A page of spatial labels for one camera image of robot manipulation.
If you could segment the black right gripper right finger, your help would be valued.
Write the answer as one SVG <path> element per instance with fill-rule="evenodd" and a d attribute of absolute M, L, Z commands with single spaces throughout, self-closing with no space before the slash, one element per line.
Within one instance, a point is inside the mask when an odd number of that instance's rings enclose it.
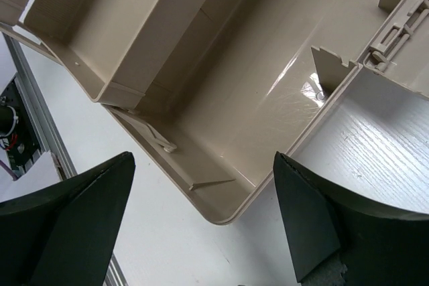
<path fill-rule="evenodd" d="M 283 153 L 273 178 L 299 284 L 428 284 L 427 214 L 366 198 Z"/>

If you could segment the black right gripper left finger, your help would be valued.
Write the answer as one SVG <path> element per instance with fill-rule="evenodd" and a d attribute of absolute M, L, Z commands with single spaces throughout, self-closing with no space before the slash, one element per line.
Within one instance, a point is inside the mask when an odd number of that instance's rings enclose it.
<path fill-rule="evenodd" d="M 1 203 L 2 285 L 102 285 L 135 174 L 131 152 Z"/>

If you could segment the beige plastic toolbox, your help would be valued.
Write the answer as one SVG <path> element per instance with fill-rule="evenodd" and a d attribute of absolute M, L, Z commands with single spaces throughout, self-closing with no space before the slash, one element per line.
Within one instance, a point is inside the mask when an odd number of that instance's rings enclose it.
<path fill-rule="evenodd" d="M 427 25 L 428 0 L 1 0 L 1 31 L 67 69 L 216 225 L 350 71 L 382 71 Z"/>

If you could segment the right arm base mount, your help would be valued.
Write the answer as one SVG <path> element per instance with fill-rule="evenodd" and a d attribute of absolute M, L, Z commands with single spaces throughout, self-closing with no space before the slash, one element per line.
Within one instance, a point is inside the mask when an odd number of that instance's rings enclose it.
<path fill-rule="evenodd" d="M 1 93 L 1 151 L 15 179 L 40 155 L 40 142 L 14 80 Z"/>

